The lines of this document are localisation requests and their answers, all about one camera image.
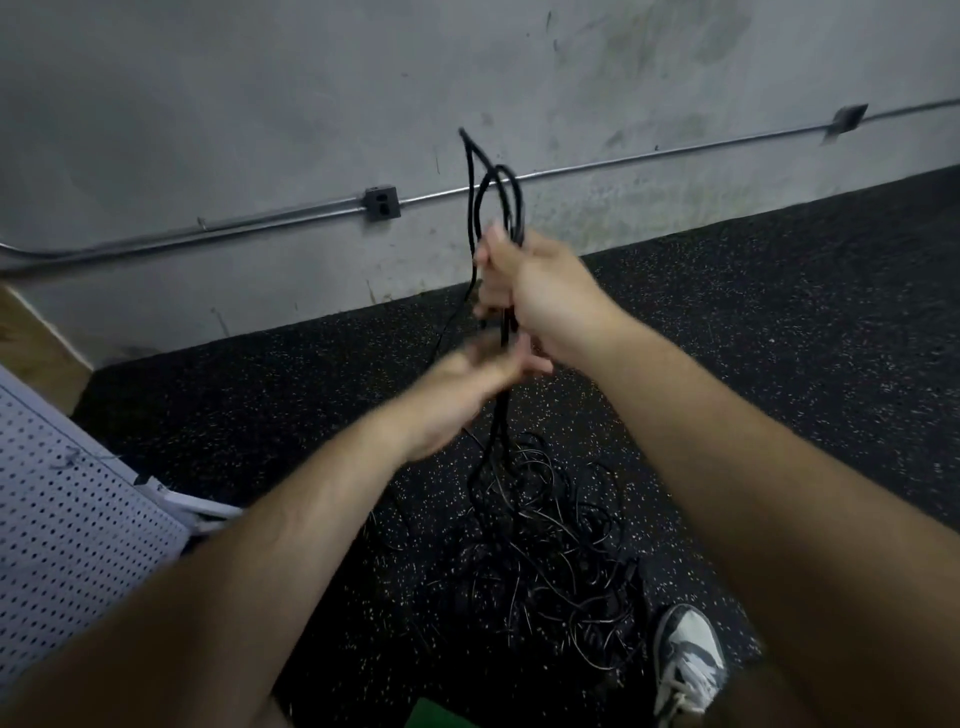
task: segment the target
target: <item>hand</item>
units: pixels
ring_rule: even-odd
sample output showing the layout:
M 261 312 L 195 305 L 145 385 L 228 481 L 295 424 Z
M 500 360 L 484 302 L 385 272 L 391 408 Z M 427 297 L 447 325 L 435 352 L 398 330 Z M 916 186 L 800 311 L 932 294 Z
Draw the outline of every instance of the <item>hand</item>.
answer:
M 550 360 L 533 354 L 530 334 L 521 332 L 504 352 L 500 334 L 491 332 L 438 361 L 384 409 L 406 438 L 407 459 L 420 460 L 453 440 L 498 392 L 525 375 L 552 373 Z
M 615 336 L 614 324 L 630 317 L 593 280 L 566 245 L 527 231 L 518 248 L 500 225 L 487 228 L 475 257 L 483 270 L 478 318 L 509 306 L 543 349 L 584 370 L 593 349 Z

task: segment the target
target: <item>gray wall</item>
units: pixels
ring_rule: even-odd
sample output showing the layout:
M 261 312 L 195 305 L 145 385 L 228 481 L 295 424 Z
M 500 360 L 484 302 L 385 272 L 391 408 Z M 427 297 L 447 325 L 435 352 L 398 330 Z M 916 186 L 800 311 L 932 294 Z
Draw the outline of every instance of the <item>gray wall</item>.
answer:
M 955 0 L 5 0 L 0 234 L 116 236 L 960 95 Z M 960 111 L 527 187 L 592 251 L 960 162 Z M 94 364 L 469 275 L 465 201 L 19 286 Z

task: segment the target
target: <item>speckled black floor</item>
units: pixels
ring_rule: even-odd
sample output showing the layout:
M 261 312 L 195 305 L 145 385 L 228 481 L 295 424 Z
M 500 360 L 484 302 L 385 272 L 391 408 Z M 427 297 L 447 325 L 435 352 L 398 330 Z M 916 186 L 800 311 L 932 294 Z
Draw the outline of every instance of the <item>speckled black floor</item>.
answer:
M 958 241 L 954 168 L 591 255 L 588 265 L 734 390 L 960 528 Z M 111 367 L 94 376 L 75 419 L 139 472 L 245 505 L 412 381 L 462 290 Z M 690 601 L 734 662 L 756 654 L 749 622 L 595 387 L 570 371 L 521 387 L 513 420 L 571 465 L 600 457 L 628 483 L 652 611 Z M 622 725 L 647 715 L 638 671 L 604 700 L 563 665 L 531 664 L 499 643 L 451 643 L 424 621 L 411 628 L 413 569 L 463 512 L 476 457 L 461 438 L 397 477 L 416 542 L 384 553 L 358 540 L 278 685 L 298 725 L 398 725 L 420 695 L 488 726 L 503 716 Z M 379 512 L 396 535 L 396 512 Z

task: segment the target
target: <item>forearm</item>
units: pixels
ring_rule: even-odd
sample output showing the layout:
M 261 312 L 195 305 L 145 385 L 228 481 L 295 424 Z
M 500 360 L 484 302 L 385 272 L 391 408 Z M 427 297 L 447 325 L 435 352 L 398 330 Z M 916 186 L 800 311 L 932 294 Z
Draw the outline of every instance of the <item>forearm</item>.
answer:
M 7 717 L 248 723 L 403 459 L 390 423 L 371 413 L 40 666 Z
M 639 324 L 618 323 L 587 374 L 816 707 L 874 724 L 946 707 L 936 679 L 905 694 L 900 677 L 960 668 L 960 538 Z

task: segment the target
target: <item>green object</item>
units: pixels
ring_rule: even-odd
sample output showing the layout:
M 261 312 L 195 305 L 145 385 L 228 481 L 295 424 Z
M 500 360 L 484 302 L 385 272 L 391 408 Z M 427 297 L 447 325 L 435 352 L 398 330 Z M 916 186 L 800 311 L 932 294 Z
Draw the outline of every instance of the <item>green object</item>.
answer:
M 420 698 L 407 718 L 405 728 L 476 728 L 466 718 L 455 716 L 432 700 Z

